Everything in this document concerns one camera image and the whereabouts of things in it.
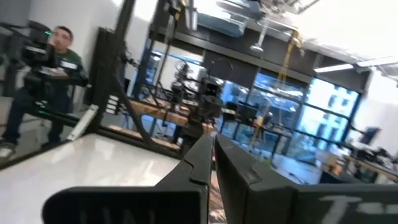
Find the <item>jeans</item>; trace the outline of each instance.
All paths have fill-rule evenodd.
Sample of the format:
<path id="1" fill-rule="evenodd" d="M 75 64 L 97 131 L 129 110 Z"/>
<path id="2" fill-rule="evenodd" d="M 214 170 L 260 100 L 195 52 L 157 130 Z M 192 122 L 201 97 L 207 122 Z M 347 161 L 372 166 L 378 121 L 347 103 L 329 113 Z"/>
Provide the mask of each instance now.
<path id="1" fill-rule="evenodd" d="M 28 92 L 21 88 L 16 92 L 16 95 L 12 101 L 11 108 L 8 114 L 6 131 L 2 135 L 2 138 L 7 142 L 18 144 L 18 139 L 21 136 L 19 134 L 19 126 L 22 123 L 22 119 L 25 115 L 25 107 L 23 105 L 23 99 L 29 98 Z M 49 106 L 60 113 L 68 113 L 70 106 L 70 99 L 66 92 L 61 91 L 55 94 L 53 102 L 49 103 Z M 49 142 L 55 143 L 60 142 L 60 135 L 63 131 L 63 124 L 57 121 L 53 121 L 51 130 L 49 132 Z"/>

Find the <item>man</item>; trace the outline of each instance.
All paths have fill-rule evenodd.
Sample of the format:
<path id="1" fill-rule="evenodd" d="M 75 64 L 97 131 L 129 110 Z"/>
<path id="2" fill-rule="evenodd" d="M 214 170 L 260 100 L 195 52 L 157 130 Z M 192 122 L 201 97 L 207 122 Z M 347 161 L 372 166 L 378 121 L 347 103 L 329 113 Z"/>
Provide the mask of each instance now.
<path id="1" fill-rule="evenodd" d="M 58 26 L 54 29 L 50 44 L 54 46 L 55 59 L 56 61 L 67 61 L 77 65 L 81 65 L 81 58 L 72 50 L 69 49 L 73 42 L 72 31 L 64 26 Z M 65 79 L 68 78 L 66 73 L 59 72 L 56 74 L 57 78 Z M 51 83 L 54 89 L 54 101 L 49 103 L 49 106 L 60 113 L 69 113 L 71 99 L 68 96 L 68 85 L 57 83 L 57 81 Z M 14 100 L 12 101 L 11 108 L 6 124 L 6 131 L 2 135 L 0 140 L 0 160 L 1 158 L 8 158 L 14 152 L 17 146 L 17 140 L 20 137 L 19 126 L 22 123 L 22 119 L 25 114 L 25 109 L 21 105 L 22 99 L 26 99 L 28 92 L 22 87 L 17 91 Z M 52 122 L 51 130 L 48 134 L 49 142 L 47 144 L 54 144 L 60 142 L 60 135 L 63 131 L 63 125 L 59 122 Z"/>

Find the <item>white wall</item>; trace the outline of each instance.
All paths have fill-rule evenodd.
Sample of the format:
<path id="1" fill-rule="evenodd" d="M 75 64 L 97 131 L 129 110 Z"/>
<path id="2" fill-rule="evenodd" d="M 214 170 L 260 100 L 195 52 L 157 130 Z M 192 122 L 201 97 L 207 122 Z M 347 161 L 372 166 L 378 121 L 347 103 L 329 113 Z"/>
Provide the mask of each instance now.
<path id="1" fill-rule="evenodd" d="M 166 50 L 166 45 L 161 43 L 161 42 L 156 42 L 154 45 L 154 50 L 157 50 L 159 52 L 165 52 Z M 188 57 L 193 60 L 197 60 L 199 62 L 203 61 L 203 56 L 202 55 L 197 55 L 194 53 L 191 53 L 186 50 L 182 50 L 176 47 L 170 47 L 169 54 L 175 54 L 175 55 L 181 55 L 184 57 Z M 163 87 L 167 90 L 171 90 L 171 84 L 175 80 L 174 74 L 177 71 L 176 69 L 176 64 L 181 61 L 179 58 L 167 56 L 163 72 L 160 74 L 160 83 L 163 85 Z M 194 63 L 188 63 L 190 69 L 192 70 L 191 73 L 188 74 L 190 78 L 196 79 L 199 70 L 202 68 L 199 65 L 196 65 Z"/>
<path id="2" fill-rule="evenodd" d="M 58 25 L 69 27 L 75 35 L 71 47 L 89 69 L 91 55 L 96 39 L 97 27 L 113 29 L 123 0 L 33 0 L 30 19 L 49 27 Z M 127 47 L 135 60 L 139 60 L 144 49 L 150 21 L 157 0 L 137 0 L 134 15 L 126 35 Z M 126 69 L 126 77 L 132 79 L 135 70 Z M 83 98 L 83 92 L 77 90 L 75 103 Z"/>
<path id="3" fill-rule="evenodd" d="M 368 94 L 362 100 L 354 119 L 354 126 L 365 130 L 379 126 L 382 131 L 372 146 L 381 146 L 391 154 L 398 151 L 398 88 L 396 82 L 383 77 L 381 72 L 371 74 Z M 358 138 L 360 134 L 350 135 Z"/>

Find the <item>ceiling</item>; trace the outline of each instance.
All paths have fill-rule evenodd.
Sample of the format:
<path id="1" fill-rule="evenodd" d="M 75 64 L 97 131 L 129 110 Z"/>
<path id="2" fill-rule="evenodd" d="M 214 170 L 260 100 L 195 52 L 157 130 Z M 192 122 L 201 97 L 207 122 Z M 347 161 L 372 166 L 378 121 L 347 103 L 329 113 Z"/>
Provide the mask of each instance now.
<path id="1" fill-rule="evenodd" d="M 248 6 L 246 0 L 228 1 Z M 348 63 L 398 57 L 397 6 L 398 2 L 391 0 L 320 0 L 301 14 L 272 16 L 274 22 L 267 34 L 287 41 L 296 27 L 305 48 Z M 260 31 L 262 27 L 251 19 L 247 28 Z M 398 75 L 398 63 L 379 69 Z"/>

